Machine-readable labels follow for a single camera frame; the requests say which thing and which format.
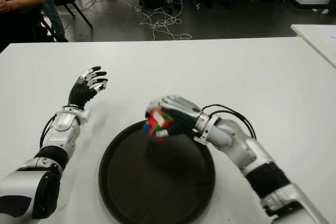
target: person's hand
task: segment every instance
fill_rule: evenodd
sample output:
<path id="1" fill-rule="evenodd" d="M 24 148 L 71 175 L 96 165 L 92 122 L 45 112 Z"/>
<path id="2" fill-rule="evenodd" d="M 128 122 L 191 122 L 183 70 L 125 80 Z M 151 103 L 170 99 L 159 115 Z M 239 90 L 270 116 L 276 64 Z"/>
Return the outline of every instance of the person's hand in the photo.
<path id="1" fill-rule="evenodd" d="M 178 95 L 168 95 L 150 102 L 146 109 L 146 118 L 151 117 L 151 111 L 161 110 L 173 118 L 173 124 L 157 131 L 157 137 L 166 137 L 190 132 L 202 114 L 201 109 L 194 103 Z"/>
<path id="2" fill-rule="evenodd" d="M 90 68 L 77 79 L 70 91 L 68 105 L 84 109 L 88 101 L 106 88 L 107 79 L 95 79 L 97 76 L 105 76 L 106 72 L 97 72 L 98 70 L 100 67 Z"/>
<path id="3" fill-rule="evenodd" d="M 9 13 L 12 9 L 11 1 L 0 0 L 0 13 Z"/>

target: white tabletop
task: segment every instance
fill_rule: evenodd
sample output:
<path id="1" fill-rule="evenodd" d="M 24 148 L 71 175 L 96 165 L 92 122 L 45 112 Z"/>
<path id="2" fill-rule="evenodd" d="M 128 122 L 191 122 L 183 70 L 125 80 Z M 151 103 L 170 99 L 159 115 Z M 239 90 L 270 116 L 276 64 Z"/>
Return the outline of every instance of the white tabletop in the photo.
<path id="1" fill-rule="evenodd" d="M 336 25 L 291 25 L 291 28 L 336 68 Z"/>
<path id="2" fill-rule="evenodd" d="M 108 71 L 108 88 L 87 104 L 92 117 L 62 178 L 58 210 L 41 223 L 117 223 L 99 193 L 101 157 L 143 120 L 151 99 L 171 93 L 244 114 L 278 166 L 336 221 L 336 71 L 299 37 L 10 45 L 0 55 L 0 178 L 38 152 L 47 120 L 96 65 Z M 195 223 L 270 223 L 238 169 L 209 149 L 216 185 Z"/>

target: chair leg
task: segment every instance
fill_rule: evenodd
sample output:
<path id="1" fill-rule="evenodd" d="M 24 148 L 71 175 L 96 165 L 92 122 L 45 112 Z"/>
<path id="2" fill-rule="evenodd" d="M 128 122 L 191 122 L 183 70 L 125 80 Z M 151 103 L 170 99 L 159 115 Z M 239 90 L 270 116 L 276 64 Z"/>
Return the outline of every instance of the chair leg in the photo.
<path id="1" fill-rule="evenodd" d="M 93 29 L 93 26 L 91 25 L 90 21 L 88 21 L 88 19 L 84 16 L 84 14 L 82 13 L 82 11 L 78 8 L 78 6 L 75 3 L 72 3 L 72 5 L 74 6 L 74 8 L 78 11 L 78 13 L 82 16 L 82 18 L 85 20 L 86 24 L 88 24 L 88 26 Z"/>
<path id="2" fill-rule="evenodd" d="M 51 33 L 51 35 L 57 40 L 57 36 L 54 30 L 48 25 L 48 23 L 43 19 L 43 17 L 41 17 L 40 21 L 45 26 L 45 28 Z"/>
<path id="3" fill-rule="evenodd" d="M 73 12 L 70 10 L 70 8 L 67 5 L 64 5 L 64 7 L 66 8 L 66 10 L 68 10 L 68 12 L 72 15 L 72 17 L 75 17 Z"/>

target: person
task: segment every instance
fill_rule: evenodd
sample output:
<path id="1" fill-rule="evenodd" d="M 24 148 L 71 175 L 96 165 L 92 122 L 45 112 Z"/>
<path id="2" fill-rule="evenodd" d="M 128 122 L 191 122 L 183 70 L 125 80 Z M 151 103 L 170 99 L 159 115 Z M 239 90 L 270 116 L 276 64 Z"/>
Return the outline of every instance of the person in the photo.
<path id="1" fill-rule="evenodd" d="M 13 42 L 33 42 L 39 8 L 45 0 L 0 0 L 0 52 Z"/>
<path id="2" fill-rule="evenodd" d="M 65 38 L 63 24 L 59 17 L 54 0 L 46 0 L 46 4 L 43 5 L 43 11 L 50 19 L 56 34 L 56 40 L 58 42 L 68 42 L 68 40 Z"/>

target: robot finger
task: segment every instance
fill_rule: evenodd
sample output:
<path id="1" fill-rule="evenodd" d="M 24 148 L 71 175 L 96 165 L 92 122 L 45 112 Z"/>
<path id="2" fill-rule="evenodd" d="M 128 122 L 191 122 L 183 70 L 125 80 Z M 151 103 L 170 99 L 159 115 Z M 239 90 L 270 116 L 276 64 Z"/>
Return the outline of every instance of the robot finger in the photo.
<path id="1" fill-rule="evenodd" d="M 173 124 L 172 126 L 164 129 L 157 131 L 155 135 L 157 137 L 167 137 L 167 136 L 174 136 L 174 135 L 179 135 L 183 133 L 183 126 L 179 124 Z"/>
<path id="2" fill-rule="evenodd" d="M 92 79 L 91 81 L 88 82 L 87 86 L 91 87 L 93 84 L 96 84 L 98 82 L 104 82 L 104 81 L 108 81 L 108 79 Z"/>
<path id="3" fill-rule="evenodd" d="M 86 80 L 91 81 L 92 78 L 97 77 L 97 76 L 105 76 L 107 72 L 101 71 L 101 72 L 92 72 L 90 75 L 87 76 Z"/>
<path id="4" fill-rule="evenodd" d="M 83 78 L 84 80 L 86 80 L 93 72 L 98 71 L 100 69 L 101 69 L 101 67 L 99 67 L 99 66 L 93 67 L 93 68 L 89 68 L 80 77 Z"/>
<path id="5" fill-rule="evenodd" d="M 163 98 L 163 101 L 161 102 L 162 111 L 169 112 L 169 110 L 178 110 L 178 111 L 184 111 L 185 105 L 180 102 L 180 99 L 177 98 L 177 96 L 168 96 Z"/>
<path id="6" fill-rule="evenodd" d="M 90 90 L 94 89 L 97 93 L 106 89 L 107 81 L 98 82 L 90 87 Z"/>
<path id="7" fill-rule="evenodd" d="M 147 106 L 146 109 L 146 118 L 148 118 L 149 116 L 147 116 L 152 110 L 160 110 L 161 109 L 161 101 L 162 98 L 153 100 L 150 102 L 150 104 Z"/>
<path id="8" fill-rule="evenodd" d="M 198 108 L 198 105 L 196 105 L 195 103 L 179 96 L 179 95 L 168 95 L 168 98 L 170 98 L 171 100 L 183 105 L 183 106 L 188 106 L 188 107 L 193 107 L 193 108 Z"/>

